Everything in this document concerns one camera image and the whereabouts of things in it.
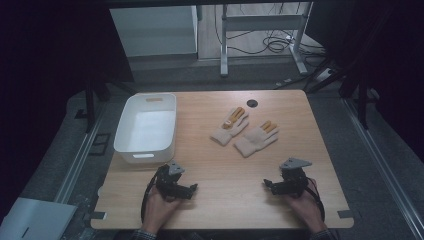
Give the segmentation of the white plastic storage bin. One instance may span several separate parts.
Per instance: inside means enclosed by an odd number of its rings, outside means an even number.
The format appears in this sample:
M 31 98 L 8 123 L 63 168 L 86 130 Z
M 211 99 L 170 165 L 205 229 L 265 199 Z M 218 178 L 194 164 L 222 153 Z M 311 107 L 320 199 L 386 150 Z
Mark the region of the white plastic storage bin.
M 131 164 L 168 162 L 174 156 L 176 124 L 174 94 L 131 96 L 118 123 L 114 149 Z

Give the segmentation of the dark curtain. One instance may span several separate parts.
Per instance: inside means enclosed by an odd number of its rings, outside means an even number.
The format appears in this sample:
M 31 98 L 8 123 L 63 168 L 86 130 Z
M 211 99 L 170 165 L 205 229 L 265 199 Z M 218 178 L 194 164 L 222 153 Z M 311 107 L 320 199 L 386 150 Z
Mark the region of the dark curtain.
M 424 0 L 316 0 L 306 34 L 342 69 L 339 94 L 360 83 L 424 162 Z
M 68 99 L 132 73 L 111 12 L 84 0 L 0 0 L 0 219 L 43 159 Z

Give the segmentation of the white power strip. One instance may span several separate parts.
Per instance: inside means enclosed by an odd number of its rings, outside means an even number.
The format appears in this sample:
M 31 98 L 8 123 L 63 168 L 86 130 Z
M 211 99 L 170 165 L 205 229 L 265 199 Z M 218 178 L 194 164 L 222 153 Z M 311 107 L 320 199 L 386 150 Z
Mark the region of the white power strip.
M 333 69 L 330 68 L 326 68 L 324 70 L 322 70 L 315 78 L 314 80 L 317 82 L 322 82 L 324 80 L 326 80 L 327 78 L 329 78 L 331 75 L 333 75 L 335 73 L 335 71 Z

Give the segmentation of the person's left hand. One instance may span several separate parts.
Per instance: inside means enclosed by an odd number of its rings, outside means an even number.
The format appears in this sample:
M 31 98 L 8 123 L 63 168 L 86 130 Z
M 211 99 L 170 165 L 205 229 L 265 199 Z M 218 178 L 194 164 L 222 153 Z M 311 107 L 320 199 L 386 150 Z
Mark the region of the person's left hand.
M 165 200 L 157 188 L 153 186 L 148 194 L 141 229 L 150 234 L 157 234 L 181 203 L 182 200 L 178 198 Z

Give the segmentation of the white flat board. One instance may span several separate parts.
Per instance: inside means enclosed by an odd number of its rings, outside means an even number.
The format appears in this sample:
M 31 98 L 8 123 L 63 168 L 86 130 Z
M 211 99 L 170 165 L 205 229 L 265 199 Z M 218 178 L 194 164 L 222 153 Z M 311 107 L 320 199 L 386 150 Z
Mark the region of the white flat board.
M 0 224 L 0 240 L 60 240 L 76 209 L 19 197 Z

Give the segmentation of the aluminium floor rail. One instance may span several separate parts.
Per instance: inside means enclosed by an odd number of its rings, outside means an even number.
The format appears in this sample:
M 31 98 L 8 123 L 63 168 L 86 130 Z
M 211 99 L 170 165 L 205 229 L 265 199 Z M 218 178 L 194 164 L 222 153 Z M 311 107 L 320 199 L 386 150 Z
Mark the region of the aluminium floor rail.
M 385 156 L 377 146 L 371 133 L 363 126 L 358 120 L 359 114 L 353 103 L 346 99 L 341 102 L 355 126 L 363 144 L 367 148 L 378 172 L 380 173 L 383 181 L 385 182 L 390 194 L 392 195 L 395 203 L 397 204 L 403 218 L 406 221 L 409 229 L 411 230 L 416 240 L 424 240 L 424 221 L 419 215 L 416 207 L 414 206 L 410 197 L 406 194 L 398 179 L 395 177 L 393 171 L 390 169 Z
M 68 203 L 83 169 L 90 148 L 94 142 L 95 137 L 97 136 L 98 129 L 103 121 L 103 115 L 105 113 L 106 107 L 106 103 L 100 103 L 98 109 L 95 111 L 95 121 L 92 124 L 90 130 L 84 135 L 83 141 L 80 144 L 75 157 L 71 161 L 64 180 L 62 181 L 62 184 L 59 187 L 55 198 L 53 199 L 54 202 L 60 204 Z

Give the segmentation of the grey metal desk frame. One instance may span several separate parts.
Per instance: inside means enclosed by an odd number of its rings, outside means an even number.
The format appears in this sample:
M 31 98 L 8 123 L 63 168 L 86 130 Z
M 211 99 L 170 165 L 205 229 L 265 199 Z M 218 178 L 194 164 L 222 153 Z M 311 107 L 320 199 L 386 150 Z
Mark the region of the grey metal desk frame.
M 228 75 L 228 53 L 226 35 L 234 31 L 266 31 L 266 30 L 294 30 L 297 32 L 295 41 L 289 45 L 290 52 L 301 75 L 308 70 L 300 56 L 300 43 L 309 19 L 312 2 L 307 2 L 302 14 L 295 15 L 247 15 L 228 16 L 227 4 L 222 5 L 222 43 L 220 55 L 220 75 Z

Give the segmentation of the black metal stand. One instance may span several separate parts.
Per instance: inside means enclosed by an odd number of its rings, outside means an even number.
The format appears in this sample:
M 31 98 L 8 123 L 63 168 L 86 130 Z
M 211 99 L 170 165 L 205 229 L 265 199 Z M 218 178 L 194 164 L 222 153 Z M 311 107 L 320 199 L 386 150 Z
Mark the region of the black metal stand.
M 87 133 L 94 129 L 94 125 L 96 123 L 94 96 L 97 96 L 100 102 L 107 102 L 111 99 L 111 92 L 107 87 L 108 83 L 111 83 L 130 95 L 137 93 L 135 89 L 125 83 L 113 79 L 105 74 L 101 74 L 98 77 L 88 77 L 85 87 Z
M 329 59 L 324 60 L 308 78 L 308 81 L 304 87 L 307 93 L 316 93 L 324 87 L 342 80 L 338 93 L 341 98 L 351 98 L 353 93 L 357 91 L 358 98 L 357 103 L 357 120 L 366 130 L 369 129 L 367 123 L 367 104 L 372 103 L 372 100 L 368 97 L 368 77 L 367 71 L 364 64 L 360 60 L 354 60 L 346 67 L 337 70 L 326 79 L 308 88 L 310 82 L 318 76 L 318 71 L 323 69 L 330 63 Z

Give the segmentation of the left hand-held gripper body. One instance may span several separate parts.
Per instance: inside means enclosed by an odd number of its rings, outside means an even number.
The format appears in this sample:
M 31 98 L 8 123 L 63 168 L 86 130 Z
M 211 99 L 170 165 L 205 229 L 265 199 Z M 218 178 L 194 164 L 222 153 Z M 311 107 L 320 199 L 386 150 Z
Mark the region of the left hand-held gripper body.
M 156 172 L 156 188 L 163 198 L 173 197 L 183 199 L 185 197 L 184 188 L 178 184 L 178 180 L 185 171 L 174 160 L 160 166 Z

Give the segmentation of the white glove with orange fingers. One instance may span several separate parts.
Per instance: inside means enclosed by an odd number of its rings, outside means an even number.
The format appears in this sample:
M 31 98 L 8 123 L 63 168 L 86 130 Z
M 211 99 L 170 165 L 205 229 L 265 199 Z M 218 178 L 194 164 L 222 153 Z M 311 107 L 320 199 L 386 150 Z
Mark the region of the white glove with orange fingers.
M 230 140 L 237 136 L 249 124 L 249 113 L 243 107 L 230 110 L 223 122 L 211 134 L 211 139 L 226 146 Z
M 275 123 L 265 121 L 247 131 L 234 143 L 234 147 L 244 158 L 247 158 L 277 141 L 278 132 L 279 129 Z

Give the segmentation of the white cabinet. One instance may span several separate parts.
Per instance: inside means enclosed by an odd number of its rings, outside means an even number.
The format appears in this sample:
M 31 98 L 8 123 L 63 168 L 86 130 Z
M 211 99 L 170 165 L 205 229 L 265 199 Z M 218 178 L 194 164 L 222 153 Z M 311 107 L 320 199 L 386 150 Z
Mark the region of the white cabinet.
M 197 52 L 195 6 L 110 10 L 127 57 Z

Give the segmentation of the person's right hand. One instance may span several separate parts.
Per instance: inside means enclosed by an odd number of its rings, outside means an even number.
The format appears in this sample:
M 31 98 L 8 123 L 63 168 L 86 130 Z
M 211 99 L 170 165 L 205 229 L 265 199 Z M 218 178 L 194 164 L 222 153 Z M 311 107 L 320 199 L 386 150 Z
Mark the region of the person's right hand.
M 311 193 L 304 191 L 300 197 L 296 195 L 284 195 L 283 199 L 312 234 L 327 230 L 327 226 L 322 220 L 317 201 Z

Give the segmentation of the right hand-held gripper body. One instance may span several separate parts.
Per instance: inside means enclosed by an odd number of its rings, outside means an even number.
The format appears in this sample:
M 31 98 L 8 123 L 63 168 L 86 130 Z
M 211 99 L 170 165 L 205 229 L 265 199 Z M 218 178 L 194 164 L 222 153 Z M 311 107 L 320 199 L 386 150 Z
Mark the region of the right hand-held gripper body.
M 304 167 L 312 163 L 306 160 L 289 158 L 280 165 L 283 182 L 277 184 L 276 191 L 279 195 L 297 194 L 300 196 L 308 185 Z

